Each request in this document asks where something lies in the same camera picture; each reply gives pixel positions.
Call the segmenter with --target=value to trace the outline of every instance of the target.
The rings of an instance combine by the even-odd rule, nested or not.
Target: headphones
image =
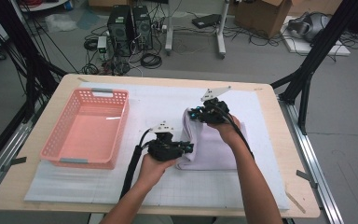
[[[300,18],[290,20],[287,30],[296,31],[306,41],[313,43],[330,19],[320,12],[305,12]]]

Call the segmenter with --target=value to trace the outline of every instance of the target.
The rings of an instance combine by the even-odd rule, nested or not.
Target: basket
[[[40,158],[57,166],[114,169],[129,113],[128,98],[124,90],[75,89]]]

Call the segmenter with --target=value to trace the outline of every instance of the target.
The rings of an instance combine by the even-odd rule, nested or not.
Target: computer tower
[[[115,5],[107,22],[110,38],[112,40],[115,56],[131,56],[131,42],[134,31],[131,17],[131,7],[127,5]]]
[[[152,49],[151,20],[146,6],[132,8],[133,22],[135,23],[135,37],[138,49]]]

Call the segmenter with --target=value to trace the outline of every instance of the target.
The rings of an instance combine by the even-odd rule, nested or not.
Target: concrete floor
[[[39,16],[57,12],[64,13],[56,8]],[[80,21],[90,12],[76,8],[67,13],[73,20]],[[191,27],[188,23],[190,19],[183,17],[177,22]],[[51,37],[79,69],[85,63],[84,36],[104,24],[106,17],[97,17],[89,28],[54,33]],[[53,63],[66,71],[73,71],[46,36],[42,37]],[[181,33],[176,34],[174,39],[173,48],[178,48],[179,42],[182,42],[186,51],[178,49],[170,57],[162,51],[162,66],[156,70],[141,68],[144,77],[272,83],[296,71],[304,60],[304,57],[289,53],[283,43],[277,47],[260,47],[249,43],[247,35],[239,35],[234,40],[225,39],[227,56],[224,60],[216,54],[217,45],[213,36]],[[358,223],[358,49],[350,51],[350,57],[337,57],[336,62],[326,58],[316,71],[310,87],[307,130],[344,222]],[[140,75],[136,69],[127,74],[130,77]],[[12,62],[9,59],[0,61],[0,133],[24,101]],[[78,213],[0,211],[0,223],[87,223],[88,217],[88,214]],[[175,224],[209,221],[208,217],[174,219]],[[327,223],[323,215],[316,219],[295,219],[295,222]]]

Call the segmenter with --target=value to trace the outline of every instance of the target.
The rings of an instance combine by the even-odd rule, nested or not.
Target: lavender cloth
[[[187,109],[183,115],[182,141],[194,144],[193,152],[186,153],[176,160],[180,170],[235,170],[237,169],[231,148],[223,142],[219,132],[189,118]]]

